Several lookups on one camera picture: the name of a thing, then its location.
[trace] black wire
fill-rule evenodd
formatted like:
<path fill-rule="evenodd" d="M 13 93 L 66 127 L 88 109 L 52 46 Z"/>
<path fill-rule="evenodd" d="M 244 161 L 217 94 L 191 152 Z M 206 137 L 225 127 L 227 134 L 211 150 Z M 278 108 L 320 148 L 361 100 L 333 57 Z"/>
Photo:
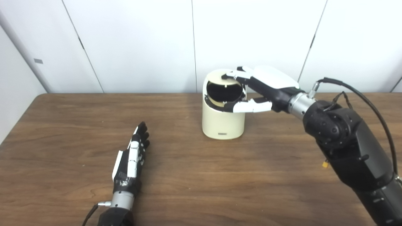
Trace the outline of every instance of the black wire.
<path fill-rule="evenodd" d="M 334 97 L 334 99 L 332 100 L 331 105 L 330 105 L 329 107 L 327 107 L 326 109 L 324 109 L 324 111 L 332 110 L 332 109 L 335 107 L 336 103 L 338 102 L 339 97 L 340 97 L 342 94 L 343 94 L 343 96 L 345 97 L 346 104 L 348 105 L 348 107 L 349 107 L 350 109 L 353 109 L 352 104 L 349 102 L 348 95 L 346 95 L 346 93 L 345 93 L 344 91 L 342 91 L 341 93 L 339 93 L 338 95 L 336 95 L 336 96 Z"/>
<path fill-rule="evenodd" d="M 82 223 L 82 226 L 86 225 L 86 222 L 89 220 L 89 218 L 92 216 L 92 214 L 96 211 L 98 208 L 98 204 L 95 204 L 94 207 L 89 211 L 88 215 L 85 217 L 84 222 Z"/>
<path fill-rule="evenodd" d="M 382 127 L 385 130 L 385 133 L 387 135 L 388 138 L 388 142 L 390 144 L 390 150 L 391 150 L 391 156 L 392 156 L 392 165 L 394 167 L 394 173 L 396 175 L 398 175 L 398 161 L 396 159 L 396 151 L 395 151 L 395 145 L 394 145 L 394 141 L 392 139 L 392 135 L 391 132 L 387 126 L 387 123 L 385 122 L 384 118 L 381 116 L 381 114 L 379 113 L 379 111 L 377 110 L 377 108 L 374 106 L 374 104 L 363 95 L 363 93 L 359 92 L 357 89 L 353 88 L 352 86 L 336 80 L 336 79 L 332 79 L 332 78 L 323 78 L 321 80 L 318 80 L 317 82 L 323 82 L 323 83 L 332 83 L 332 84 L 336 84 L 336 85 L 340 85 L 343 87 L 346 87 L 348 89 L 350 89 L 351 91 L 353 91 L 355 94 L 357 94 L 364 102 L 366 102 L 366 104 L 368 104 L 370 106 L 370 108 L 374 111 L 374 113 L 377 115 L 378 119 L 380 120 Z"/>

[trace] white wall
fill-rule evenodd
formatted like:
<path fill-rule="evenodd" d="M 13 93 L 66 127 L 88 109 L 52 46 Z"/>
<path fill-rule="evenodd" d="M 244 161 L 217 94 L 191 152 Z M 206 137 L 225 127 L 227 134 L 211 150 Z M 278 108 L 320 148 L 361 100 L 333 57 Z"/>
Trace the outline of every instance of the white wall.
<path fill-rule="evenodd" d="M 33 99 L 45 93 L 42 85 L 0 27 L 0 144 Z"/>
<path fill-rule="evenodd" d="M 0 25 L 49 91 L 102 92 L 62 1 L 0 0 Z"/>
<path fill-rule="evenodd" d="M 362 92 L 390 92 L 402 75 L 402 1 L 329 0 L 300 86 L 323 77 Z M 319 91 L 344 90 L 324 84 Z"/>
<path fill-rule="evenodd" d="M 197 86 L 218 68 L 271 65 L 297 80 L 325 0 L 193 0 Z"/>
<path fill-rule="evenodd" d="M 64 0 L 105 92 L 195 92 L 190 0 Z"/>
<path fill-rule="evenodd" d="M 401 81 L 398 83 L 398 85 L 396 85 L 393 92 L 402 92 L 402 82 Z"/>
<path fill-rule="evenodd" d="M 64 3 L 86 52 L 63 1 L 0 0 L 0 25 L 51 92 L 200 92 L 208 72 L 240 65 L 274 66 L 306 90 L 327 76 L 389 92 L 402 74 L 399 0 L 328 0 L 324 13 L 326 0 Z"/>

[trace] cream cylindrical container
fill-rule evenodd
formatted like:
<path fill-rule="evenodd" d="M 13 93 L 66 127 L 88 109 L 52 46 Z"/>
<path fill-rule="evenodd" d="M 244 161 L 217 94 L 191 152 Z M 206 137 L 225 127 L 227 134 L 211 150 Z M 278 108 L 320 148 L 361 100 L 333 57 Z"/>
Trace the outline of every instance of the cream cylindrical container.
<path fill-rule="evenodd" d="M 214 70 L 203 84 L 202 129 L 206 136 L 228 140 L 240 137 L 244 131 L 245 113 L 217 110 L 227 102 L 246 100 L 246 88 L 234 79 L 222 79 L 229 69 Z"/>

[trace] robotic arm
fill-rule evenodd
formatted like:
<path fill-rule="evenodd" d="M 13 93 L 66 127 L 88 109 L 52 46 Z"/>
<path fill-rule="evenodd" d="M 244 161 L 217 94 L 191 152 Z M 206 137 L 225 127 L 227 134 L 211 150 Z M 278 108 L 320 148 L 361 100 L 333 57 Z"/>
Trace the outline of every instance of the robotic arm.
<path fill-rule="evenodd" d="M 83 225 L 96 210 L 98 205 L 110 206 L 99 217 L 98 226 L 133 226 L 133 212 L 131 211 L 134 199 L 141 189 L 141 171 L 145 161 L 145 150 L 149 146 L 149 133 L 145 122 L 141 122 L 125 151 L 119 151 L 112 178 L 113 198 L 111 202 L 102 202 L 94 206 Z"/>
<path fill-rule="evenodd" d="M 319 83 L 307 94 L 292 78 L 268 66 L 254 70 L 238 67 L 222 78 L 248 85 L 262 95 L 260 103 L 302 120 L 306 133 L 316 139 L 339 179 L 356 193 L 374 222 L 378 226 L 402 225 L 402 188 L 397 172 L 354 110 L 314 99 Z M 255 101 L 240 101 L 226 103 L 223 108 L 228 112 L 255 112 L 250 111 L 254 107 Z"/>

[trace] wooden table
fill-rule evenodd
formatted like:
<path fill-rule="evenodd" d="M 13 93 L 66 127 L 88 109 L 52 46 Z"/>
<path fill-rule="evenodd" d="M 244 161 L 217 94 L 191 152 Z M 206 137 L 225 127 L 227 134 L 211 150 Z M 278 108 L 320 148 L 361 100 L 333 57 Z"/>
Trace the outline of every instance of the wooden table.
<path fill-rule="evenodd" d="M 367 96 L 401 160 L 402 94 Z M 350 99 L 389 152 L 374 113 Z M 93 204 L 111 199 L 117 151 L 141 121 L 151 145 L 133 209 L 138 226 L 374 225 L 352 190 L 321 167 L 324 157 L 298 119 L 247 114 L 242 137 L 212 140 L 201 130 L 201 94 L 37 97 L 0 146 L 0 225 L 81 225 Z"/>

